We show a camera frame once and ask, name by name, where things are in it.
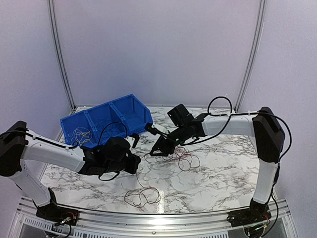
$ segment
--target white wall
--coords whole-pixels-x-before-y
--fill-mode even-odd
[[[3,0],[0,4],[0,132],[17,120],[49,138],[70,108],[53,48],[47,2]],[[35,174],[41,164],[29,164]],[[0,238],[8,235],[21,194],[0,178]]]
[[[225,94],[236,100],[259,2],[55,1],[75,103],[130,93],[147,105],[206,106]]]
[[[317,1],[269,0],[241,111],[269,106],[292,130],[276,191],[287,199],[301,238],[317,233],[316,91]]]

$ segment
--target robotic arm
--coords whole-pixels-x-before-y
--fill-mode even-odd
[[[138,137],[111,137],[105,145],[93,149],[85,146],[70,146],[44,138],[26,128],[26,123],[18,121],[0,136],[0,176],[7,177],[33,199],[37,206],[37,216],[62,222],[69,215],[75,225],[78,211],[59,207],[54,192],[42,185],[29,171],[25,161],[36,160],[68,168],[83,175],[98,175],[124,170],[135,174],[141,161],[131,153]]]
[[[283,149],[285,133],[270,108],[263,107],[259,112],[231,115],[200,114],[196,118],[184,105],[180,104],[167,113],[178,128],[169,133],[162,132],[157,125],[147,124],[152,134],[160,134],[150,152],[152,156],[168,156],[174,153],[177,145],[193,145],[215,138],[219,134],[245,135],[255,138],[256,152],[260,159],[258,181],[250,207],[229,213],[228,221],[233,227],[243,226],[271,218],[268,202],[272,188],[279,175],[280,153]],[[200,141],[199,137],[213,135]]]

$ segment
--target ventilation grille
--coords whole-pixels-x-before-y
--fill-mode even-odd
[[[44,222],[43,220],[40,220],[40,219],[26,217],[24,220],[24,224],[27,224],[29,226],[32,226],[41,230],[44,229],[45,231],[52,232],[51,229],[53,224],[47,221]],[[75,237],[75,238],[128,238],[128,236],[106,235],[102,231],[97,233],[92,231],[79,230],[77,229],[77,227],[72,227],[72,229],[73,229],[73,232],[71,237]],[[54,228],[54,231],[58,233],[62,232],[62,230],[59,228]],[[215,234],[206,234],[204,236],[186,236],[186,237],[177,237],[177,238],[229,238],[229,235],[228,235],[228,232],[221,232],[221,233],[215,233]]]

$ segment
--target blue plastic container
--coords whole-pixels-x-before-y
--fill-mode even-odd
[[[150,110],[132,94],[60,120],[67,144],[79,140],[90,148],[97,146],[102,130],[114,121],[123,123],[128,135],[145,131],[145,125],[153,123]],[[125,134],[123,125],[111,124],[104,130],[100,144],[111,136],[125,137]]]

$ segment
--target marble tabletop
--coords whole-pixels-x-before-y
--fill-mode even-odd
[[[155,123],[175,128],[167,116],[170,107],[148,108]],[[194,116],[206,112],[206,108],[188,110]],[[138,146],[132,149],[132,153],[140,157],[148,154],[158,137],[148,132],[141,133]],[[139,164],[137,176],[121,172],[112,181],[100,181],[97,176],[84,176],[48,165],[42,183],[52,188],[59,203],[103,211],[177,214],[249,205],[256,187],[259,160],[248,137],[221,135],[208,142],[186,146],[186,149],[193,155],[191,168],[185,160],[178,162],[173,158],[146,155]],[[111,176],[113,174],[106,174],[103,179]],[[143,189],[140,184],[157,189],[145,191],[149,201],[155,201],[159,193],[157,203],[145,204],[145,197],[133,192],[125,201],[128,191]],[[145,205],[135,207],[128,202]]]

